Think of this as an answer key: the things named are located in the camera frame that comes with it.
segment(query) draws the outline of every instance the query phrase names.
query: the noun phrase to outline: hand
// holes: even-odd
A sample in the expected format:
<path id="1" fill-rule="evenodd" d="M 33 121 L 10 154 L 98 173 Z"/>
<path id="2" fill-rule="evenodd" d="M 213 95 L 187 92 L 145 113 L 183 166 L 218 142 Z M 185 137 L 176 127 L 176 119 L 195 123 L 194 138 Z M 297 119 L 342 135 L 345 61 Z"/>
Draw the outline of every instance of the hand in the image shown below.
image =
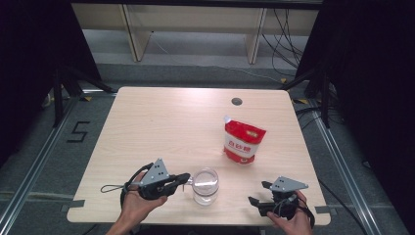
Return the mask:
<path id="1" fill-rule="evenodd" d="M 306 207 L 305 203 L 307 198 L 300 191 L 296 191 L 297 196 L 301 199 L 299 204 L 301 207 Z M 281 228 L 287 235 L 311 235 L 310 221 L 304 211 L 296 209 L 296 214 L 290 220 L 282 218 L 273 212 L 266 214 L 273 222 L 274 227 Z"/>
<path id="2" fill-rule="evenodd" d="M 140 181 L 143 176 L 144 172 L 138 174 L 134 181 Z M 125 194 L 121 214 L 115 224 L 111 227 L 110 231 L 108 231 L 107 235 L 128 233 L 128 231 L 143 221 L 152 210 L 163 205 L 166 201 L 166 196 L 148 201 L 143 199 L 140 194 L 138 194 L 137 190 L 128 191 Z"/>

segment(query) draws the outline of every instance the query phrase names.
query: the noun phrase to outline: table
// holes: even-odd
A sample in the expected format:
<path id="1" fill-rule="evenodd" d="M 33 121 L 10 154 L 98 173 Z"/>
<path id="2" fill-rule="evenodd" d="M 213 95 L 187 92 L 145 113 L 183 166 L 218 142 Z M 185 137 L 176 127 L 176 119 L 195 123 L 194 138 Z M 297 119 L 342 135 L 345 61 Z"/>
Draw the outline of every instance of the table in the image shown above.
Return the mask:
<path id="1" fill-rule="evenodd" d="M 242 105 L 231 100 L 240 98 Z M 223 153 L 224 116 L 267 132 L 249 165 L 236 164 Z M 248 196 L 262 202 L 271 192 L 261 181 L 279 175 L 309 185 L 302 190 L 317 225 L 330 222 L 315 171 L 286 91 L 213 88 L 122 87 L 103 127 L 71 208 L 71 222 L 115 222 L 120 190 L 101 193 L 107 184 L 121 185 L 141 166 L 162 158 L 170 174 L 209 166 L 219 175 L 219 195 L 208 207 L 196 204 L 191 186 L 177 188 L 145 224 L 270 225 Z"/>

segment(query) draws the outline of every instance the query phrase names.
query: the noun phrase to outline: snack bag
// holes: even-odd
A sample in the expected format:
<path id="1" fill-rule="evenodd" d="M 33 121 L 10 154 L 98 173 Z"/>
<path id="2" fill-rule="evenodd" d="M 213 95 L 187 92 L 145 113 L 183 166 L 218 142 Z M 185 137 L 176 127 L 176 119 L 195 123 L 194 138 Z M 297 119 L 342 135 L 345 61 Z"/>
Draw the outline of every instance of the snack bag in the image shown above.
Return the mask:
<path id="1" fill-rule="evenodd" d="M 246 165 L 254 161 L 265 130 L 225 117 L 224 152 L 232 161 Z"/>

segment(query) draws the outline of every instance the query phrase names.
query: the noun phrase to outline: finger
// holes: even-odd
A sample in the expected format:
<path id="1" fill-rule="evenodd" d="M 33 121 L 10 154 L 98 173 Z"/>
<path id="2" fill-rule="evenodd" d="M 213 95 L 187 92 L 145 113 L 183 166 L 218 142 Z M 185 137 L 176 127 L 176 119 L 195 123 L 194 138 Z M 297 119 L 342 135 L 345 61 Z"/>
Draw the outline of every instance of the finger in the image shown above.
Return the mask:
<path id="1" fill-rule="evenodd" d="M 145 174 L 146 174 L 145 172 L 140 172 L 137 175 L 137 177 L 135 177 L 134 181 L 140 181 L 144 177 Z"/>
<path id="2" fill-rule="evenodd" d="M 287 220 L 279 217 L 277 214 L 268 212 L 266 215 L 274 222 L 274 227 L 281 227 L 284 229 L 287 226 Z"/>
<path id="3" fill-rule="evenodd" d="M 307 198 L 304 196 L 304 194 L 300 190 L 296 190 L 297 196 L 303 200 L 304 202 L 307 202 Z"/>
<path id="4" fill-rule="evenodd" d="M 159 197 L 160 206 L 167 202 L 167 196 Z"/>

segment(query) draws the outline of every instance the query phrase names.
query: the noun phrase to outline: clear glass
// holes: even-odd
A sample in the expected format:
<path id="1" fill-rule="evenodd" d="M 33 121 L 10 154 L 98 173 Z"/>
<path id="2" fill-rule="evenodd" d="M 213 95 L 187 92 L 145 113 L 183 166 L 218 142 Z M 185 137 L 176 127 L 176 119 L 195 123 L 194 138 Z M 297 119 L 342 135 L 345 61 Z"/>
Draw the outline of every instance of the clear glass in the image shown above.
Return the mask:
<path id="1" fill-rule="evenodd" d="M 219 177 L 212 168 L 203 168 L 192 178 L 193 198 L 202 205 L 211 205 L 217 198 L 219 189 Z"/>

